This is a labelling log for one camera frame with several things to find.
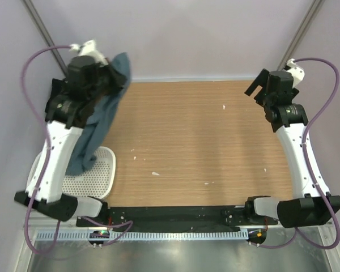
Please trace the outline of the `blue-grey t shirt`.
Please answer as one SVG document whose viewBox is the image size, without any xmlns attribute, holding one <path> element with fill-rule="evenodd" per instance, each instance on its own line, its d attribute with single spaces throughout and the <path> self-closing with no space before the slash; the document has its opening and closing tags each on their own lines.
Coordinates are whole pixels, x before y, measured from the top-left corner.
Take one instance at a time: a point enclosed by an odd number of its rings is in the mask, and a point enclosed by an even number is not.
<svg viewBox="0 0 340 272">
<path fill-rule="evenodd" d="M 112 126 L 121 99 L 131 83 L 131 66 L 127 53 L 117 54 L 112 59 L 114 69 L 126 76 L 126 82 L 114 95 L 103 96 L 95 105 L 93 114 L 87 119 L 82 135 L 79 137 L 71 154 L 66 175 L 78 176 L 94 166 L 97 157 L 95 151 L 100 147 Z"/>
</svg>

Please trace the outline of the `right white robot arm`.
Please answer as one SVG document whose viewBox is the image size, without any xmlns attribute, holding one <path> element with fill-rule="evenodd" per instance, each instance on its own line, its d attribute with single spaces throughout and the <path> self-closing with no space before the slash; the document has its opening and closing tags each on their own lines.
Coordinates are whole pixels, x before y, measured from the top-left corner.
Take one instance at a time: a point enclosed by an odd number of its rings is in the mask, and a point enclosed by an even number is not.
<svg viewBox="0 0 340 272">
<path fill-rule="evenodd" d="M 250 96 L 260 88 L 254 99 L 283 147 L 293 191 L 288 201 L 254 197 L 253 204 L 244 210 L 250 224 L 268 216 L 285 228 L 321 226 L 340 209 L 340 196 L 331 194 L 318 168 L 309 136 L 311 122 L 304 107 L 293 102 L 304 76 L 296 60 L 289 59 L 279 71 L 263 69 L 245 91 Z"/>
</svg>

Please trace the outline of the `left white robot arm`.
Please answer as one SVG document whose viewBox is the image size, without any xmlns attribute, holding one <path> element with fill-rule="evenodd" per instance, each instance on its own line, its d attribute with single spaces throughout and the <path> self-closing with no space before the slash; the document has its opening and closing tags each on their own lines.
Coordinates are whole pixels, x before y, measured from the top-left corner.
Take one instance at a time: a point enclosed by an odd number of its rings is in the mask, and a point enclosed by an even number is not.
<svg viewBox="0 0 340 272">
<path fill-rule="evenodd" d="M 119 93 L 126 76 L 115 70 L 98 50 L 95 40 L 67 46 L 76 56 L 67 66 L 64 79 L 54 83 L 58 92 L 46 105 L 45 117 L 36 116 L 45 133 L 45 142 L 36 170 L 26 189 L 14 200 L 27 207 L 26 219 L 33 210 L 59 222 L 74 217 L 89 217 L 104 226 L 109 213 L 105 203 L 95 197 L 76 197 L 62 191 L 67 166 L 96 102 L 106 94 Z"/>
</svg>

